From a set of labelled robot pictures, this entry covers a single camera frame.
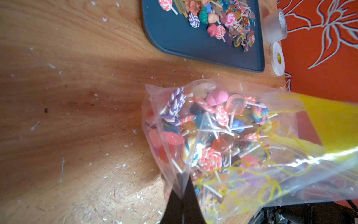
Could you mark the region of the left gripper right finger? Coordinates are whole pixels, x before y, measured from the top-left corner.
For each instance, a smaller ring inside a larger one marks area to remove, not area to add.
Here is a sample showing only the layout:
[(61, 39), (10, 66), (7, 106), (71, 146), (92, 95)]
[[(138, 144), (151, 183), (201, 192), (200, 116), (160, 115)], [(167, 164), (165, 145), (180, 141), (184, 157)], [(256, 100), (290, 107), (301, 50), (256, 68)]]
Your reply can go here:
[(183, 223), (184, 224), (206, 224), (201, 213), (193, 182), (189, 177), (183, 197)]

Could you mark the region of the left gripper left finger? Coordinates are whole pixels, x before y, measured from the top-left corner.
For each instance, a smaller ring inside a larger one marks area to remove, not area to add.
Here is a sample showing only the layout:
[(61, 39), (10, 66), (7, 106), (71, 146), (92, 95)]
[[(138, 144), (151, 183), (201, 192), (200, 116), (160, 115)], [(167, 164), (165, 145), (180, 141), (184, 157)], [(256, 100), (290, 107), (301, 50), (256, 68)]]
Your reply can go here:
[(183, 224), (184, 221), (184, 204), (183, 200), (172, 189), (166, 210), (160, 224)]

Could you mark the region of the white tape roll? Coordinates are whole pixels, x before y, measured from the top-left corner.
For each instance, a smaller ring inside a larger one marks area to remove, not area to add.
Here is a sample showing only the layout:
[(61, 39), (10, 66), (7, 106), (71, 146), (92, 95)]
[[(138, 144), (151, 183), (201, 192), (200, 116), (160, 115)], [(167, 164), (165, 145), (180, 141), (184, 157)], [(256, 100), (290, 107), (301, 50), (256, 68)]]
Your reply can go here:
[(270, 45), (270, 61), (274, 73), (277, 76), (282, 76), (285, 71), (285, 61), (282, 48), (278, 42)]

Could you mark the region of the poured candy pile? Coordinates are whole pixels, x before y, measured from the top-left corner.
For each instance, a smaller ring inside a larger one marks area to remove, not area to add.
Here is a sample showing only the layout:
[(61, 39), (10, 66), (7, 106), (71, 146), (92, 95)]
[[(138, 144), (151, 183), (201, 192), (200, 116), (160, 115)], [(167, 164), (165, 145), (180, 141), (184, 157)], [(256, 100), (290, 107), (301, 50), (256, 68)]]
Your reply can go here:
[(207, 26), (210, 37), (248, 52), (255, 43), (256, 16), (246, 1), (158, 1), (165, 11), (184, 15), (197, 29)]

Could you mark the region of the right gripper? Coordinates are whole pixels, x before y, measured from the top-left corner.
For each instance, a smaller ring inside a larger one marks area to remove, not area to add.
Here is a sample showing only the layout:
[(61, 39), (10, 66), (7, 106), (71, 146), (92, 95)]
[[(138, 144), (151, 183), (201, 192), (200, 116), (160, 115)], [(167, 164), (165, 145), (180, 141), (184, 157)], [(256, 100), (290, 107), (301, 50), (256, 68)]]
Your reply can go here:
[(250, 224), (356, 224), (358, 207), (335, 202), (266, 207), (254, 215)]

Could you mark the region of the blue plastic tray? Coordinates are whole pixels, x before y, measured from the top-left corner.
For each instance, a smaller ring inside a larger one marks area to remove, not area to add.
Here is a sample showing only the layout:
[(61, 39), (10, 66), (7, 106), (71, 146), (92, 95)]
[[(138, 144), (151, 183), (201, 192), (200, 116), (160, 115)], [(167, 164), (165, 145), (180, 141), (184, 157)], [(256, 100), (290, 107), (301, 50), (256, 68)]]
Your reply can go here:
[(158, 1), (142, 1), (144, 30), (151, 44), (160, 51), (220, 66), (252, 72), (265, 70), (263, 34), (258, 1), (248, 1), (256, 16), (255, 42), (249, 51), (243, 47), (229, 46), (226, 42), (210, 37), (207, 27), (195, 29), (183, 15), (163, 10)]

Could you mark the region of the clear tape roll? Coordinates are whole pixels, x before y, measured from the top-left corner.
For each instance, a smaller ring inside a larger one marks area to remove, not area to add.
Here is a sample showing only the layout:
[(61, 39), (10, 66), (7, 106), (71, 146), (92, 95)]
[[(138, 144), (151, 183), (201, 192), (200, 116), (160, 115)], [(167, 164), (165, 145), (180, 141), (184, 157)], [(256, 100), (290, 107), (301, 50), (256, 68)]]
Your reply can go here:
[(284, 40), (288, 36), (288, 27), (282, 9), (267, 15), (262, 19), (262, 28), (269, 44)]

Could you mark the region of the candy ziploc bag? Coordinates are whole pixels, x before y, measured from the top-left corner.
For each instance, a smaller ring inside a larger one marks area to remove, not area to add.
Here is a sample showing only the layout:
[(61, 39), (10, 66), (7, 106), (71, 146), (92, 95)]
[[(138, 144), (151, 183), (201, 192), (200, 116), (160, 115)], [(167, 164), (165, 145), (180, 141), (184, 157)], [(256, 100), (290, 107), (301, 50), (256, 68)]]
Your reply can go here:
[(211, 78), (146, 85), (142, 123), (166, 203), (190, 177), (206, 224), (358, 197), (356, 104)]

